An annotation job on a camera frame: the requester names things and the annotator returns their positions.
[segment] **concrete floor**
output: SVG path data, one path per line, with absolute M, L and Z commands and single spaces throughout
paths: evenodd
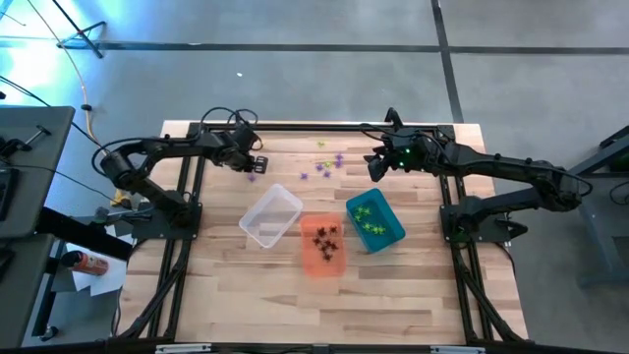
M 72 31 L 37 0 L 60 35 Z M 108 40 L 205 43 L 437 45 L 429 0 L 61 1 L 80 26 L 104 20 Z M 623 0 L 441 0 L 450 45 L 629 46 Z M 49 37 L 22 0 L 0 35 Z M 73 51 L 103 141 L 158 134 L 165 119 L 198 119 L 215 105 L 248 107 L 267 120 L 379 120 L 388 106 L 407 121 L 452 122 L 437 53 Z M 489 151 L 572 166 L 627 124 L 629 56 L 452 55 L 465 122 L 480 123 Z M 0 48 L 0 74 L 51 104 L 82 104 L 64 53 L 49 42 Z M 7 103 L 36 102 L 6 89 Z M 79 112 L 75 121 L 85 125 Z M 59 170 L 112 193 L 91 171 L 89 142 L 76 131 Z M 496 181 L 496 192 L 518 186 Z M 55 178 L 48 205 L 85 214 L 106 201 Z M 576 212 L 519 212 L 530 232 L 513 242 L 518 287 L 532 339 L 626 352 L 629 289 L 584 290 L 576 277 L 597 260 Z M 114 296 L 58 297 L 52 323 L 65 343 L 109 334 Z M 38 340 L 27 338 L 25 345 Z

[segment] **teal plastic container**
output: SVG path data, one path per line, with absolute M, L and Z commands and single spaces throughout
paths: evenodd
M 400 241 L 406 231 L 378 188 L 366 191 L 345 204 L 363 244 L 371 253 Z

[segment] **orange spray can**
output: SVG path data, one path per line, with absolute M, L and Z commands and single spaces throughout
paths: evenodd
M 61 265 L 73 271 L 102 275 L 109 269 L 107 260 L 81 251 L 72 251 L 61 257 Z

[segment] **orange plastic container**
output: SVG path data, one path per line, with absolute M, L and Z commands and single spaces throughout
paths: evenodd
M 307 215 L 300 221 L 302 259 L 308 276 L 341 276 L 345 272 L 343 223 L 336 213 Z

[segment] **butcher block tabletop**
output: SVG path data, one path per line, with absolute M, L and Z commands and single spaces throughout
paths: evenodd
M 191 122 L 166 121 L 162 136 L 184 137 Z M 456 141 L 485 151 L 481 128 L 454 125 Z M 257 132 L 268 157 L 254 182 L 245 173 L 205 165 L 199 237 L 193 242 L 176 340 L 257 343 L 462 344 L 465 343 L 450 248 L 438 218 L 436 178 L 389 171 L 371 181 L 364 154 L 378 142 L 360 132 Z M 334 161 L 329 178 L 315 165 Z M 181 159 L 160 161 L 150 178 L 176 189 Z M 191 169 L 196 166 L 193 159 Z M 309 178 L 302 180 L 301 173 Z M 191 172 L 187 191 L 192 190 Z M 464 179 L 468 195 L 494 194 L 491 179 Z M 247 236 L 238 221 L 273 184 L 304 204 L 303 215 L 335 212 L 343 222 L 346 269 L 340 277 L 310 278 L 302 268 L 299 220 L 270 249 Z M 400 242 L 368 254 L 347 218 L 348 199 L 378 187 L 406 230 Z M 165 241 L 148 240 L 129 262 L 121 293 L 122 332 L 140 314 L 157 284 Z M 493 244 L 478 245 L 486 294 L 513 330 L 527 337 L 513 269 Z M 165 329 L 171 296 L 164 302 Z M 476 332 L 478 307 L 470 302 Z

